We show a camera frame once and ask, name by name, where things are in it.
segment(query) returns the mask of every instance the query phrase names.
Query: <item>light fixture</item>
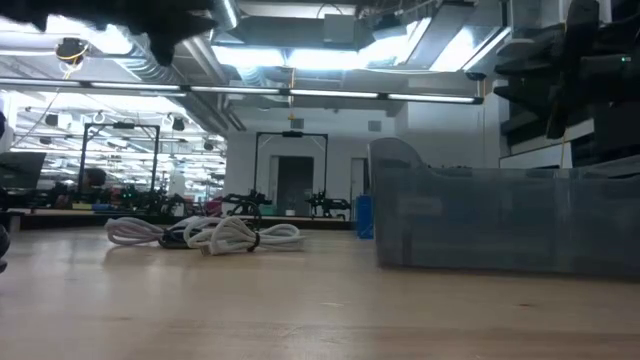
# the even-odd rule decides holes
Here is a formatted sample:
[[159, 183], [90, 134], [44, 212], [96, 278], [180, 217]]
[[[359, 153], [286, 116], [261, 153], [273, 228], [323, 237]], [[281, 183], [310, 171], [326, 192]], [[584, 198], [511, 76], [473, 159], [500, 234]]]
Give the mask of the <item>light fixture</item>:
[[378, 93], [372, 93], [372, 92], [304, 90], [304, 89], [291, 89], [291, 95], [346, 97], [346, 98], [362, 98], [362, 99], [375, 99], [378, 97]]
[[91, 86], [98, 89], [117, 89], [117, 90], [149, 90], [149, 91], [179, 91], [180, 90], [180, 86], [178, 85], [162, 85], [162, 84], [92, 82]]
[[212, 46], [221, 64], [235, 67], [284, 66], [282, 52], [273, 48]]
[[184, 118], [176, 117], [173, 119], [173, 125], [171, 128], [175, 131], [184, 131]]
[[160, 93], [155, 91], [141, 91], [140, 96], [187, 97], [187, 93], [185, 92]]
[[278, 95], [280, 90], [269, 88], [233, 87], [233, 86], [192, 86], [195, 92], [215, 92], [224, 94]]
[[389, 94], [389, 100], [454, 103], [454, 104], [474, 104], [478, 100], [472, 97], [445, 96], [445, 95], [416, 95], [416, 94]]
[[211, 140], [207, 140], [207, 141], [205, 141], [205, 142], [204, 142], [203, 147], [204, 147], [204, 149], [205, 149], [205, 150], [207, 150], [207, 151], [213, 151], [213, 148], [214, 148], [214, 146], [213, 146], [213, 145], [214, 145], [213, 141], [211, 141]]
[[297, 49], [287, 66], [303, 70], [349, 70], [366, 66], [355, 51]]
[[493, 40], [491, 40], [490, 43], [488, 43], [485, 47], [481, 48], [481, 50], [478, 53], [476, 53], [471, 58], [471, 60], [469, 60], [462, 67], [462, 70], [468, 71], [469, 69], [471, 69], [475, 64], [478, 63], [478, 61], [480, 61], [483, 57], [487, 56], [489, 51], [491, 51], [493, 48], [495, 48], [510, 33], [511, 33], [511, 28], [510, 27], [506, 27], [502, 31], [500, 31], [500, 33], [495, 38], [493, 38]]
[[93, 122], [96, 124], [102, 124], [105, 120], [106, 116], [102, 113], [102, 110], [98, 111], [93, 115]]
[[69, 80], [1, 78], [3, 85], [48, 86], [48, 87], [80, 87], [80, 82]]

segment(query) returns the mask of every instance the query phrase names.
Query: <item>table surface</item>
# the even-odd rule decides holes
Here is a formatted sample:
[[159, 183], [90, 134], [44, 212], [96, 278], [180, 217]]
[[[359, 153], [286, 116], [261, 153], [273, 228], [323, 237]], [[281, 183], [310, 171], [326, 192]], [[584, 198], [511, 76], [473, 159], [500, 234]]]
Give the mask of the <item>table surface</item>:
[[303, 253], [115, 247], [101, 229], [14, 236], [0, 359], [638, 359], [640, 285], [381, 269], [373, 242]]

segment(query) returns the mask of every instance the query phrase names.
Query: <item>ceiling light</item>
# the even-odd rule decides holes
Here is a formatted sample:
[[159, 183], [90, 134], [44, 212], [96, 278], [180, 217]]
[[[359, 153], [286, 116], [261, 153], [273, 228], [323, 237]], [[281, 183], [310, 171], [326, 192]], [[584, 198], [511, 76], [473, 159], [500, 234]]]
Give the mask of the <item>ceiling light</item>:
[[487, 56], [489, 51], [495, 48], [510, 33], [511, 33], [510, 27], [504, 28], [495, 38], [493, 38], [493, 40], [491, 40], [489, 44], [487, 44], [487, 46], [483, 47], [473, 58], [471, 58], [471, 60], [469, 60], [469, 62], [467, 62], [462, 67], [462, 70], [468, 71], [469, 69], [471, 69], [475, 64], [478, 63], [478, 61], [480, 61], [483, 57]]
[[175, 93], [159, 93], [155, 91], [141, 91], [141, 96], [166, 96], [166, 97], [186, 97], [187, 93], [185, 92], [175, 92]]
[[278, 95], [280, 90], [269, 88], [250, 88], [233, 86], [192, 86], [195, 92], [215, 92], [223, 94]]
[[287, 65], [303, 70], [349, 70], [365, 67], [355, 51], [298, 49]]
[[221, 64], [235, 67], [284, 66], [284, 57], [278, 49], [212, 46]]
[[78, 81], [69, 80], [0, 78], [0, 82], [2, 82], [3, 85], [80, 87], [80, 83]]
[[184, 131], [184, 119], [181, 117], [174, 118], [171, 128], [175, 131]]
[[149, 91], [180, 90], [180, 86], [178, 85], [162, 85], [162, 84], [92, 82], [91, 86], [99, 89], [118, 89], [118, 90], [149, 90]]
[[389, 94], [389, 100], [455, 103], [455, 104], [474, 104], [477, 102], [477, 99], [473, 97], [444, 96], [444, 95], [412, 95], [412, 94]]
[[378, 97], [378, 93], [372, 93], [372, 92], [303, 90], [303, 89], [291, 89], [291, 95], [345, 97], [345, 98], [361, 98], [361, 99], [375, 99]]
[[407, 25], [407, 31], [409, 33], [407, 43], [396, 56], [394, 65], [404, 64], [409, 60], [409, 56], [411, 56], [413, 50], [415, 50], [416, 46], [420, 42], [420, 39], [422, 39], [422, 36], [429, 28], [429, 24], [431, 24], [430, 17], [414, 21]]

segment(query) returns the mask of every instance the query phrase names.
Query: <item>metal frame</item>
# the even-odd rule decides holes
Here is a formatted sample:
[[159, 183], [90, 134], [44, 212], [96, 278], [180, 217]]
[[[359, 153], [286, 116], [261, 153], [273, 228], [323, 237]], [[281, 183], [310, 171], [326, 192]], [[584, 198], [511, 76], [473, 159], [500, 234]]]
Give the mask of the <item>metal frame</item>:
[[[259, 131], [256, 133], [256, 149], [255, 155], [253, 157], [253, 190], [258, 191], [256, 189], [258, 183], [258, 151], [260, 145], [260, 137], [262, 135], [279, 135], [286, 138], [287, 131], [283, 132], [263, 132]], [[313, 134], [313, 133], [297, 133], [298, 135], [302, 134], [302, 137], [305, 136], [319, 136], [324, 138], [325, 146], [324, 146], [324, 193], [327, 193], [327, 165], [328, 165], [328, 155], [329, 155], [329, 134]]]
[[[122, 124], [114, 123], [114, 124], [98, 124], [98, 123], [86, 123], [84, 124], [84, 134], [82, 136], [82, 154], [80, 155], [80, 172], [78, 174], [78, 193], [82, 193], [82, 182], [84, 181], [84, 166], [85, 160], [87, 157], [87, 144], [91, 139], [98, 135], [100, 130], [92, 136], [89, 136], [89, 129], [92, 127], [99, 127], [100, 130], [106, 127], [118, 128], [122, 126]], [[156, 185], [156, 170], [158, 168], [158, 151], [160, 150], [160, 126], [159, 125], [133, 125], [133, 128], [147, 128], [147, 129], [155, 129], [156, 130], [156, 138], [154, 142], [153, 148], [153, 168], [151, 170], [151, 189], [153, 190]]]

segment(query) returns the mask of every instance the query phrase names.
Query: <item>white cable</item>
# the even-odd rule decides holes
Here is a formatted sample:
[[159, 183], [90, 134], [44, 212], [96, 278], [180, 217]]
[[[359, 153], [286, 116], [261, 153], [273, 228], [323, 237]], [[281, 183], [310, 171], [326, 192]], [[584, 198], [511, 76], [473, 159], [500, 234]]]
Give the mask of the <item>white cable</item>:
[[[205, 255], [222, 255], [247, 251], [256, 245], [256, 233], [240, 218], [191, 217], [168, 228], [181, 230], [190, 248], [197, 248]], [[137, 245], [162, 239], [164, 230], [136, 218], [110, 219], [105, 225], [109, 241], [118, 245]], [[280, 224], [262, 230], [258, 247], [271, 251], [301, 251], [304, 237], [290, 224]]]
[[[217, 224], [214, 229], [205, 229], [191, 237], [191, 230]], [[304, 237], [297, 227], [280, 224], [259, 232], [259, 247], [272, 251], [301, 251]], [[190, 223], [184, 230], [184, 240], [191, 248], [200, 248], [203, 254], [222, 255], [247, 250], [256, 244], [256, 234], [240, 218], [201, 218]]]
[[[193, 221], [193, 218], [182, 220], [168, 230], [178, 226], [186, 226], [189, 221]], [[162, 239], [164, 235], [162, 228], [131, 217], [109, 219], [104, 228], [107, 230], [107, 238], [109, 238], [109, 241], [117, 245], [150, 243]]]

